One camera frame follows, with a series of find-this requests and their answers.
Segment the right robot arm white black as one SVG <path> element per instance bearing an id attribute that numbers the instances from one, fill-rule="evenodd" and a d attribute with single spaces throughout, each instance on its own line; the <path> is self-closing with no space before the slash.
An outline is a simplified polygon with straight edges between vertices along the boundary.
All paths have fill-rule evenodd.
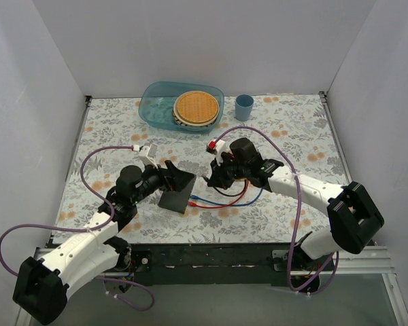
<path id="1" fill-rule="evenodd" d="M 247 179 L 254 187 L 300 198 L 328 217 L 327 228 L 310 232 L 294 246 L 294 261 L 302 270 L 313 268 L 319 258 L 337 251 L 359 254 L 384 226 L 384 218 L 360 183 L 339 185 L 296 175 L 282 162 L 262 158 L 247 138 L 230 145 L 212 140 L 206 150 L 215 156 L 208 186 L 228 189 L 234 181 Z"/>

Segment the black network switch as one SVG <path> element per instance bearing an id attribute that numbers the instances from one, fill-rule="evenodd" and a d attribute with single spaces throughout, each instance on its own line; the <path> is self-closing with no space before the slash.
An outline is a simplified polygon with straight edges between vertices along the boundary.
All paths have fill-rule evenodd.
<path id="1" fill-rule="evenodd" d="M 196 177 L 194 177 L 180 192 L 163 192 L 158 202 L 158 206 L 168 211 L 184 214 L 186 212 L 195 181 Z"/>

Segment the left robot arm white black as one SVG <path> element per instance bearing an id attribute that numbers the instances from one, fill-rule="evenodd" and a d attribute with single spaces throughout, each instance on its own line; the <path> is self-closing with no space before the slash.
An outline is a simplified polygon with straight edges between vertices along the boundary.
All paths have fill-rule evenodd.
<path id="1" fill-rule="evenodd" d="M 131 245 L 118 233 L 136 216 L 137 203 L 157 190 L 180 193 L 196 178 L 169 160 L 165 164 L 124 167 L 83 232 L 39 259 L 22 262 L 13 300 L 42 325 L 49 325 L 68 299 L 100 273 L 128 270 Z"/>

